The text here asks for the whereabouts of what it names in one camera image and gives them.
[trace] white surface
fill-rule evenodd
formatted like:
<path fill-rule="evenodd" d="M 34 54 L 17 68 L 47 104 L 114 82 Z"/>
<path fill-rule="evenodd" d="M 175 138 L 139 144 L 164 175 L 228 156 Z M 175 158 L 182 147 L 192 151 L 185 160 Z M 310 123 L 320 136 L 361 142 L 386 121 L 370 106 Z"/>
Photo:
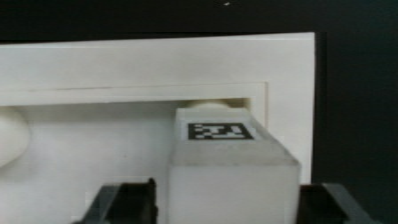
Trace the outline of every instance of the white surface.
<path fill-rule="evenodd" d="M 294 224 L 301 166 L 242 109 L 180 109 L 169 223 Z M 244 123 L 255 140 L 187 140 L 189 123 Z"/>
<path fill-rule="evenodd" d="M 0 167 L 22 156 L 29 140 L 24 116 L 11 107 L 0 107 Z"/>
<path fill-rule="evenodd" d="M 310 182 L 313 33 L 4 45 L 0 74 L 6 106 L 112 102 L 121 89 L 130 94 L 125 100 L 162 100 L 162 94 L 136 95 L 137 87 L 267 82 L 269 130 L 301 160 L 303 182 Z"/>
<path fill-rule="evenodd" d="M 166 223 L 168 165 L 176 103 L 27 106 L 33 129 L 27 153 L 0 169 L 0 223 L 72 224 L 100 187 L 159 183 Z"/>

